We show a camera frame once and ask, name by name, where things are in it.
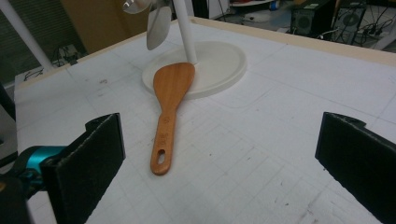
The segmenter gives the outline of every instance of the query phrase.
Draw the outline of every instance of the spatula handle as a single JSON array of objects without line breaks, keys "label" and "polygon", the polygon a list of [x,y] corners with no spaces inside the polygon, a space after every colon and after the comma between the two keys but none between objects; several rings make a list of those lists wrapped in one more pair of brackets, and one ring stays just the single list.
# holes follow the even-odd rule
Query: spatula handle
[{"label": "spatula handle", "polygon": [[151,172],[155,175],[164,175],[171,168],[175,125],[176,111],[161,113],[150,163]]}]

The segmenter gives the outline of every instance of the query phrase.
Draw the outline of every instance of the white pole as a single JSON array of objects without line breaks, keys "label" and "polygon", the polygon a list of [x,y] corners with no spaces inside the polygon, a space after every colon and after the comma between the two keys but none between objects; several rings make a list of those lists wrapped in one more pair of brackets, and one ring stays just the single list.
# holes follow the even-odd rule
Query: white pole
[{"label": "white pole", "polygon": [[177,21],[180,27],[181,38],[183,39],[184,50],[186,51],[189,63],[198,63],[195,47],[192,39],[189,16],[187,15],[185,0],[174,0]]},{"label": "white pole", "polygon": [[35,42],[35,39],[23,24],[21,18],[18,16],[17,12],[14,10],[8,0],[0,0],[0,9],[3,11],[4,15],[17,31],[17,33],[21,36],[29,50],[35,55],[41,66],[43,66],[44,70],[51,70],[53,68],[52,63],[47,58],[47,55],[44,53],[44,51],[38,46],[37,42]]}]

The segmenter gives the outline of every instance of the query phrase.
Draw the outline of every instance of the fan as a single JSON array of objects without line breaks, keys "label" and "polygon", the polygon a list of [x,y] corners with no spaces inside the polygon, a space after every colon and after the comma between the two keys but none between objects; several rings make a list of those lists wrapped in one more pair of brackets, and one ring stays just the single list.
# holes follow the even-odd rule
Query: fan
[{"label": "fan", "polygon": [[[189,62],[195,66],[195,78],[184,99],[196,99],[224,91],[235,84],[247,70],[245,52],[233,44],[220,41],[194,42],[184,0],[174,0],[183,46],[171,49],[155,58],[143,72],[143,82],[154,93],[153,78],[162,67]],[[172,10],[169,0],[126,0],[123,10],[138,14],[150,8],[148,14],[147,47],[161,45],[169,33]]]}]

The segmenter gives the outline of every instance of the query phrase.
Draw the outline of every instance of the white base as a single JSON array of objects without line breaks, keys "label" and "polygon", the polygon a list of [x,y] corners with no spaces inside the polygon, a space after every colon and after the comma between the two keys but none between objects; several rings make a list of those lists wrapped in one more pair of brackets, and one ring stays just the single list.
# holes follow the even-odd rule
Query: white base
[{"label": "white base", "polygon": [[[218,41],[197,42],[194,46],[198,63],[195,65],[194,81],[184,99],[197,99],[224,91],[245,74],[247,57],[237,46]],[[186,61],[183,47],[165,52],[145,69],[143,83],[154,94],[152,82],[158,69]]]}]

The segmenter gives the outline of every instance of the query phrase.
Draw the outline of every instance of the desk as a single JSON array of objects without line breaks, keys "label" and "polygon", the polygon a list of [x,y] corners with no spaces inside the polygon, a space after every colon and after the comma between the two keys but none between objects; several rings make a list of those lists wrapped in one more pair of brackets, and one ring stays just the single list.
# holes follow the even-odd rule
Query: desk
[{"label": "desk", "polygon": [[[177,23],[153,51],[139,35],[17,86],[19,150],[68,145],[85,122],[120,112],[127,158],[88,223],[379,223],[314,155],[324,111],[396,142],[396,55],[191,21],[196,41],[239,46],[247,72],[182,103],[167,175],[149,169],[160,106],[141,74],[181,45]],[[36,223],[55,223],[46,192],[29,206]]]}]

